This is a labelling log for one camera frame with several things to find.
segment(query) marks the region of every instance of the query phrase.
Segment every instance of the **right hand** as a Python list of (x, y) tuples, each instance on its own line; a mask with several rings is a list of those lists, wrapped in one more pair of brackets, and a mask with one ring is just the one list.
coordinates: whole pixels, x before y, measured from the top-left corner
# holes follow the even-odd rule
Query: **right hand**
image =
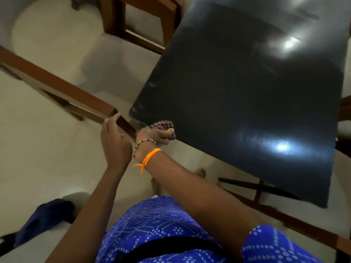
[[(169, 138), (172, 136), (173, 132), (173, 128), (164, 131), (155, 128), (151, 129), (150, 127), (145, 127), (138, 132), (135, 141), (138, 143), (139, 141), (148, 138), (154, 140), (157, 145), (168, 145)], [(134, 153), (135, 159), (140, 163), (143, 162), (147, 154), (149, 154), (156, 147), (157, 146), (151, 141), (145, 141), (140, 143)]]

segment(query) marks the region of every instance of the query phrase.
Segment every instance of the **white tiled floor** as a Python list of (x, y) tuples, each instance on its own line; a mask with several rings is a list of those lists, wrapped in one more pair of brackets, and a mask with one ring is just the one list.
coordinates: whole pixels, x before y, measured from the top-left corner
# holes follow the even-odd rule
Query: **white tiled floor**
[[(96, 8), (86, 5), (76, 12), (70, 8), (69, 0), (38, 0), (16, 21), (12, 43), (20, 56), (81, 88), (86, 87), (84, 89), (88, 92), (126, 113), (158, 56), (123, 41), (101, 36), (102, 33)], [(109, 43), (118, 44), (117, 49), (108, 47), (106, 44)], [(102, 47), (105, 52), (116, 49), (111, 54), (114, 58), (107, 54), (94, 62), (94, 50)], [(98, 124), (89, 120), (76, 121), (23, 82), (4, 73), (0, 73), (0, 81), (2, 235), (18, 230), (34, 209), (44, 202), (77, 192), (91, 193), (106, 163)], [(213, 183), (217, 182), (218, 176), (258, 181), (181, 142), (174, 141), (163, 149), (190, 170), (206, 167), (207, 179)], [(350, 169), (350, 159), (336, 154), (331, 187), (333, 201), (327, 211), (282, 198), (267, 197), (266, 202), (347, 237), (351, 197), (345, 194), (344, 189), (351, 184)], [(129, 166), (117, 191), (110, 224), (132, 205), (151, 197), (150, 179), (148, 173), (141, 176), (139, 169)], [(230, 188), (249, 197), (254, 194), (251, 190)], [(318, 216), (309, 212), (311, 208), (317, 209)], [(279, 222), (265, 219), (324, 262), (333, 262), (332, 249), (285, 229)]]

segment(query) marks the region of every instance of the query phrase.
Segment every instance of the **blue patterned shirt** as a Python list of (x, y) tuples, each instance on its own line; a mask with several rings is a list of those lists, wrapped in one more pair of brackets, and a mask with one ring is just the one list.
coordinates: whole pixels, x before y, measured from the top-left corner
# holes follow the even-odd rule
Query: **blue patterned shirt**
[[(214, 242), (199, 224), (172, 197), (141, 201), (123, 214), (103, 238), (95, 263), (110, 263), (117, 251), (127, 254), (150, 240), (170, 236), (190, 236)], [(313, 263), (318, 262), (282, 232), (269, 225), (255, 227), (242, 250), (244, 263)], [(181, 254), (148, 258), (140, 263), (227, 263), (228, 259), (207, 250), (194, 249)]]

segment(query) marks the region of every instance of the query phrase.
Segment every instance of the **black metal bar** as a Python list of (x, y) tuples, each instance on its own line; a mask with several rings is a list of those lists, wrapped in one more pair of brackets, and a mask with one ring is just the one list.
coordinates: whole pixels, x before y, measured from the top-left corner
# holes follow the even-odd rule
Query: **black metal bar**
[(262, 192), (265, 192), (265, 193), (288, 197), (290, 199), (301, 200), (297, 196), (274, 186), (266, 186), (262, 184), (255, 184), (255, 183), (244, 182), (244, 181), (233, 180), (233, 179), (222, 178), (222, 177), (219, 177), (218, 181), (222, 183), (233, 184), (235, 186), (245, 187), (248, 189), (261, 190)]

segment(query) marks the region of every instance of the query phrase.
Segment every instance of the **dark blue cloth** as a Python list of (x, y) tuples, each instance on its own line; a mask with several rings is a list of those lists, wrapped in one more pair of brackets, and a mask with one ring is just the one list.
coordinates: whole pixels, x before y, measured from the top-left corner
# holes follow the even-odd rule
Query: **dark blue cloth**
[(25, 225), (17, 232), (14, 247), (28, 242), (62, 221), (70, 221), (74, 209), (75, 206), (71, 201), (63, 199), (55, 199), (40, 205)]
[[(171, 197), (141, 201), (114, 223), (103, 238), (95, 263), (110, 263), (117, 251), (123, 256), (142, 243), (169, 236), (190, 236), (215, 242)], [(277, 229), (260, 225), (249, 234), (243, 248), (244, 263), (320, 262)], [(148, 258), (140, 263), (226, 263), (228, 259), (207, 250)]]

